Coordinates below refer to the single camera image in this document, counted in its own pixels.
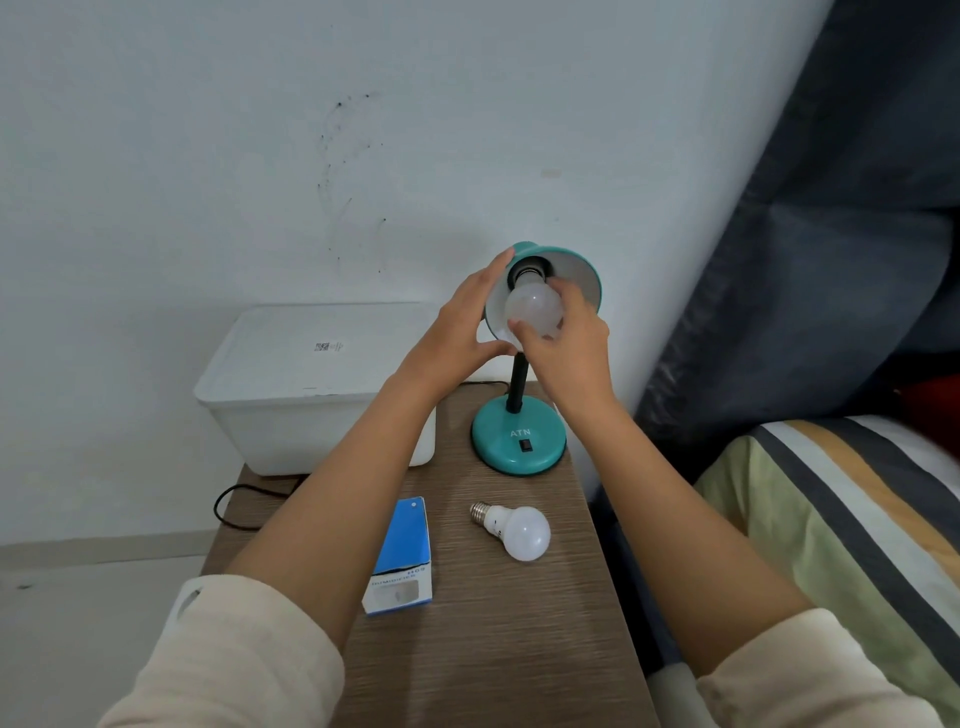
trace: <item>frosted bulb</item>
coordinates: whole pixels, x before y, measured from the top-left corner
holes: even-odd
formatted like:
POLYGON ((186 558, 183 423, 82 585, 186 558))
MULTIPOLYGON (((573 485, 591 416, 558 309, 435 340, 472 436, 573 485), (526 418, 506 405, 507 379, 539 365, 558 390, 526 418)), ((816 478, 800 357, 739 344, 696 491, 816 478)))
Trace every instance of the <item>frosted bulb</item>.
POLYGON ((550 546, 550 524, 543 513, 528 505, 505 508, 474 503, 470 517, 500 539, 507 553, 518 561, 539 559, 550 546))
POLYGON ((557 327, 564 317, 564 302, 560 294, 539 276, 532 282, 517 283, 504 303, 507 319, 527 322, 540 336, 556 336, 559 332, 557 327))

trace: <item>left hand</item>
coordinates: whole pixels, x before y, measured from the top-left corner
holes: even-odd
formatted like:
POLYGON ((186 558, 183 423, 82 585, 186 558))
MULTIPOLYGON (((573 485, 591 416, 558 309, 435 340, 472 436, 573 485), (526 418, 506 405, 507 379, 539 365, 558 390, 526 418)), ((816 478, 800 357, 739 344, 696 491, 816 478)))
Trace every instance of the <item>left hand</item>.
POLYGON ((423 387, 435 403, 495 356, 516 354, 510 342, 477 341, 484 304, 513 257, 514 249, 508 248, 468 276, 396 371, 423 387))

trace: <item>floor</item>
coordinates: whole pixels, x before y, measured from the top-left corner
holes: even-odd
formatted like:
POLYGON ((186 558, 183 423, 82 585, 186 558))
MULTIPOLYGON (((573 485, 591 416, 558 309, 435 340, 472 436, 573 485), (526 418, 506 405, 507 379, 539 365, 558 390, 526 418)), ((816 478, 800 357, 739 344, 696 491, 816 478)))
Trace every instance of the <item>floor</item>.
POLYGON ((204 558, 0 571, 0 725, 95 725, 204 558))

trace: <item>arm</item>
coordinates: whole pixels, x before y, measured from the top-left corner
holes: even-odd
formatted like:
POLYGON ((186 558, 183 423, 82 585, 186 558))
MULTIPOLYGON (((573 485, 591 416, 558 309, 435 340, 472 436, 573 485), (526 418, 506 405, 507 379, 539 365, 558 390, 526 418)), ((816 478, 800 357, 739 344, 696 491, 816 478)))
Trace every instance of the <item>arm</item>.
POLYGON ((556 340, 511 329, 603 478, 664 617, 721 725, 939 726, 924 701, 884 678, 860 645, 753 550, 660 455, 616 401, 610 332, 580 290, 556 340))
POLYGON ((504 251, 463 282, 347 436, 228 568, 287 596, 341 651, 430 411, 485 362, 514 352, 476 340, 512 256, 504 251))
POLYGON ((330 721, 344 684, 338 649, 423 424, 480 365, 514 351, 502 341, 476 340, 484 301, 512 256, 505 251, 464 281, 356 425, 228 574, 204 577, 202 592, 160 637, 133 691, 104 716, 102 728, 305 728, 330 721))
POLYGON ((564 325, 545 341, 512 322, 540 383, 587 449, 643 576, 694 672, 810 609, 660 455, 613 394, 609 330, 573 283, 552 279, 564 325))

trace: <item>label sticker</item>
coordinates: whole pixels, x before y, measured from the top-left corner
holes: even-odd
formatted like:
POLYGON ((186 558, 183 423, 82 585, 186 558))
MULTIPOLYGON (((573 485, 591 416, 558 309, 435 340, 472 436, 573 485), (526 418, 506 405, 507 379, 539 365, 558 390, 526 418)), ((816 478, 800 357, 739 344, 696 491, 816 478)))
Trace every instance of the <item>label sticker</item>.
POLYGON ((335 353, 341 352, 344 350, 344 342, 342 341, 321 341, 317 343, 317 346, 314 347, 314 352, 324 352, 324 353, 335 353))

